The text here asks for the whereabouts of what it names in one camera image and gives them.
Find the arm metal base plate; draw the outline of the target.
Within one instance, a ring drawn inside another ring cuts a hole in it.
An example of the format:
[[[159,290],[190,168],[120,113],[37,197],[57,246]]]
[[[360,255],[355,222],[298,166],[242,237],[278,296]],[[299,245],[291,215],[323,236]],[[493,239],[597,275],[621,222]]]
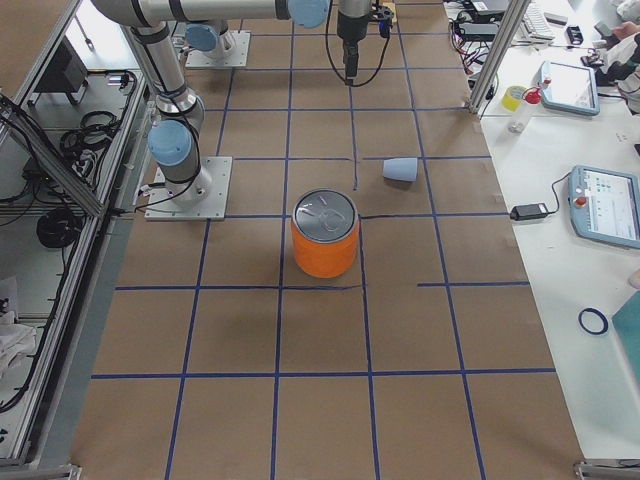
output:
[[[201,171],[189,189],[178,196],[180,189],[169,183],[154,189],[150,207],[144,217],[149,221],[222,221],[225,218],[232,173],[231,157],[202,157]]]
[[[188,69],[244,68],[248,60],[251,32],[227,30],[218,33],[208,25],[190,24],[185,33],[189,48]]]

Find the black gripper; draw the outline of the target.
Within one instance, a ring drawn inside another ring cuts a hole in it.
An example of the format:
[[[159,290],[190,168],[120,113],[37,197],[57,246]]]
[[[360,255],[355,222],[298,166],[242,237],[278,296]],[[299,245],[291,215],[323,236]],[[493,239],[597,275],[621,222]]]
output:
[[[358,75],[359,49],[357,42],[344,42],[343,45],[343,65],[346,77],[356,77]]]

